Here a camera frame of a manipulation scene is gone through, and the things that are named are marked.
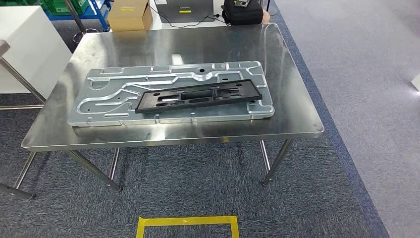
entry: yellow tape marking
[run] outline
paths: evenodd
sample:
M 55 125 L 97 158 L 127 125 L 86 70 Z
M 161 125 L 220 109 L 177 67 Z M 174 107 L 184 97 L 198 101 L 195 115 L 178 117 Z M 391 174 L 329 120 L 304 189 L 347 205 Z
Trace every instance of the yellow tape marking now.
M 232 234 L 232 238 L 239 238 L 238 220 L 236 219 L 236 216 L 176 217 L 150 219 L 143 219 L 139 217 L 136 238 L 143 238 L 145 227 L 215 224 L 230 224 L 230 232 Z

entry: blue carpet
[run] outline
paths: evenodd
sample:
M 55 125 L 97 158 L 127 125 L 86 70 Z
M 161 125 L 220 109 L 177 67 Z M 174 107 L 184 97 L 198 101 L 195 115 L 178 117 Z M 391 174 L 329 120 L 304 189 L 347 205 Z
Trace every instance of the blue carpet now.
M 270 2 L 270 15 L 271 22 L 276 23 L 280 28 L 280 32 L 286 42 L 286 45 L 292 55 L 293 60 L 302 76 L 302 79 L 306 85 L 309 95 L 314 102 L 316 110 L 318 111 L 319 117 L 325 127 L 324 134 L 330 139 L 333 148 L 337 152 L 338 158 L 340 159 L 341 166 L 346 173 L 347 179 L 351 184 L 353 194 L 357 198 L 358 203 L 363 211 L 363 216 L 369 225 L 372 237 L 385 238 L 389 237 L 388 232 L 379 217 L 372 200 L 369 197 L 368 191 L 366 190 L 362 179 L 353 163 L 353 160 L 347 151 L 346 145 L 343 142 L 335 123 L 326 107 L 318 88 L 312 79 L 311 73 L 306 67 L 305 61 L 303 60 L 292 35 L 279 11 L 279 8 L 275 1 Z

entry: cardboard box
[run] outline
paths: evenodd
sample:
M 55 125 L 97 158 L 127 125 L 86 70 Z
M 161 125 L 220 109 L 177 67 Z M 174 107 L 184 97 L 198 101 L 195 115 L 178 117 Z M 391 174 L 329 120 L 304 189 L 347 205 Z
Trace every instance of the cardboard box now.
M 113 32 L 148 30 L 152 24 L 148 0 L 115 0 L 108 22 Z

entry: black case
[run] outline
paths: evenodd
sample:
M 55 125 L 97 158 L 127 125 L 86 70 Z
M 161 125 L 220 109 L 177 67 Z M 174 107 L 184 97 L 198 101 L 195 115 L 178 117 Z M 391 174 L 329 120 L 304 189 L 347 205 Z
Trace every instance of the black case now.
M 226 23 L 232 25 L 261 24 L 263 10 L 257 0 L 250 0 L 247 7 L 235 6 L 233 0 L 225 0 L 222 16 Z

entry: stamped metal sheet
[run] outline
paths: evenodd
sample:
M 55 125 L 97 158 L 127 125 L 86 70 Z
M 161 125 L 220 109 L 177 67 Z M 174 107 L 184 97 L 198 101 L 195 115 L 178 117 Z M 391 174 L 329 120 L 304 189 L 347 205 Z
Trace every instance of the stamped metal sheet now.
M 145 91 L 250 79 L 262 94 L 243 102 L 161 113 L 136 114 Z M 274 107 L 258 61 L 92 69 L 67 122 L 72 126 L 108 126 L 263 119 Z

